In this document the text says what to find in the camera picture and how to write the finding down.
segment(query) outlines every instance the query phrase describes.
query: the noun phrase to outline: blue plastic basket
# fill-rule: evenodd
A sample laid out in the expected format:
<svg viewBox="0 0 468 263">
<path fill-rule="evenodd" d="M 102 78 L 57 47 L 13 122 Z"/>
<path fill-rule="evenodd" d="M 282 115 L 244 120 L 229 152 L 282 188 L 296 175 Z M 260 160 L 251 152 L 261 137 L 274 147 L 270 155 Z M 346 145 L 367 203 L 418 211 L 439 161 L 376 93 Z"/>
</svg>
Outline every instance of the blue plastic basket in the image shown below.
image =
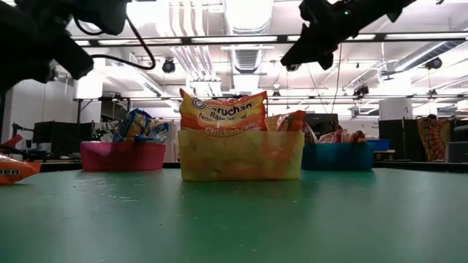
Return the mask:
<svg viewBox="0 0 468 263">
<path fill-rule="evenodd" d="M 302 169 L 366 171 L 374 165 L 374 147 L 368 143 L 317 143 L 306 145 Z"/>
<path fill-rule="evenodd" d="M 390 140 L 367 140 L 375 144 L 374 150 L 390 150 Z"/>
</svg>

